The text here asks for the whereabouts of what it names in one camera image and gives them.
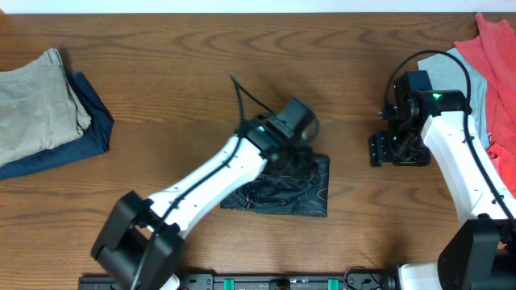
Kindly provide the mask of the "black cycling jersey orange print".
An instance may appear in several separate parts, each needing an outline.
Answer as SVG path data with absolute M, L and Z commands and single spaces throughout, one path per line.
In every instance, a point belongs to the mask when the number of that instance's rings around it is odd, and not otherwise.
M 330 157 L 316 154 L 308 176 L 267 169 L 256 180 L 223 199 L 220 207 L 260 214 L 325 218 L 329 177 Z

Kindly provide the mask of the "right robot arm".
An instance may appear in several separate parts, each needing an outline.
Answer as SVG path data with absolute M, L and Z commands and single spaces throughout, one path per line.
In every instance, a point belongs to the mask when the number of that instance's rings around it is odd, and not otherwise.
M 369 139 L 370 162 L 439 165 L 459 229 L 431 263 L 397 270 L 399 289 L 513 289 L 515 199 L 476 138 L 459 90 L 396 93 L 382 117 L 388 130 Z

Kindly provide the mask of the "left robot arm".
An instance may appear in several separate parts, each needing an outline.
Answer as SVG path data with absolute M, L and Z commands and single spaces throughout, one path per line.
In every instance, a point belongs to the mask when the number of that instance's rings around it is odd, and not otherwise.
M 176 184 L 142 198 L 122 196 L 91 249 L 123 289 L 178 289 L 182 247 L 190 231 L 225 197 L 256 180 L 268 164 L 286 165 L 315 116 L 285 113 L 242 120 L 223 148 Z

